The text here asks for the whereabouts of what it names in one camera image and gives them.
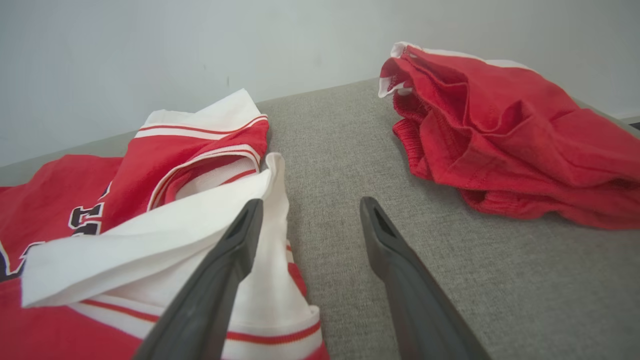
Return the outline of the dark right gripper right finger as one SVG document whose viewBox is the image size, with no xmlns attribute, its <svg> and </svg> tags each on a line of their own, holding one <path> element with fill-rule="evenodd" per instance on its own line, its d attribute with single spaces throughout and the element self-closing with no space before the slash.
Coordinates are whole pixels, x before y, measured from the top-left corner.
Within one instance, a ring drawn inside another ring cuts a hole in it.
<svg viewBox="0 0 640 360">
<path fill-rule="evenodd" d="M 364 196 L 359 216 L 369 264 L 385 286 L 402 360 L 491 360 L 379 202 Z"/>
</svg>

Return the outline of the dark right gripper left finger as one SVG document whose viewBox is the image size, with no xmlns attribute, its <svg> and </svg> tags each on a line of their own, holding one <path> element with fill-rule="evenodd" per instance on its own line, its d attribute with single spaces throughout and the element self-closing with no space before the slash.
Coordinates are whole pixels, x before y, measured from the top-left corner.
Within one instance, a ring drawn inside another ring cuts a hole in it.
<svg viewBox="0 0 640 360">
<path fill-rule="evenodd" d="M 263 201 L 240 210 L 153 326 L 132 360 L 221 360 L 240 283 L 250 274 Z"/>
</svg>

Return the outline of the red basketball jersey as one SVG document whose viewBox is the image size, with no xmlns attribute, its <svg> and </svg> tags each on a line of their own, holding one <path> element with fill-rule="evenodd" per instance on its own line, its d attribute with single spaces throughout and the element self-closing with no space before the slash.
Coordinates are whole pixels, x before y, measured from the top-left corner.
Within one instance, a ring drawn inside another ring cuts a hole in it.
<svg viewBox="0 0 640 360">
<path fill-rule="evenodd" d="M 245 89 L 154 111 L 122 157 L 68 154 L 0 187 L 0 360 L 132 360 L 240 210 L 263 202 L 223 360 L 330 360 L 287 238 L 285 161 Z"/>
</svg>

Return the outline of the red shorts white stripe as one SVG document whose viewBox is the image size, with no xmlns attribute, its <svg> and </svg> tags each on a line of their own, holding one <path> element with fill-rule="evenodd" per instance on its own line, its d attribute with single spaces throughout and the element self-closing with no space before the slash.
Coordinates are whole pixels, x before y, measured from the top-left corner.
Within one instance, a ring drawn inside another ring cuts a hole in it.
<svg viewBox="0 0 640 360">
<path fill-rule="evenodd" d="M 414 176 L 474 210 L 640 230 L 640 137 L 512 60 L 393 45 L 379 78 Z"/>
</svg>

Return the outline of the grey fabric sofa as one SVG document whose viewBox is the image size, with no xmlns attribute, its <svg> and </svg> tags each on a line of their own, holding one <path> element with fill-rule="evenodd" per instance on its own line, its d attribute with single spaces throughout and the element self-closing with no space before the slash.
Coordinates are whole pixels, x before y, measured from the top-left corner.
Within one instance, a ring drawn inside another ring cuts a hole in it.
<svg viewBox="0 0 640 360">
<path fill-rule="evenodd" d="M 471 209 L 417 178 L 378 81 L 257 103 L 286 161 L 293 257 L 331 360 L 398 360 L 360 202 L 377 198 L 493 360 L 640 360 L 640 230 Z"/>
</svg>

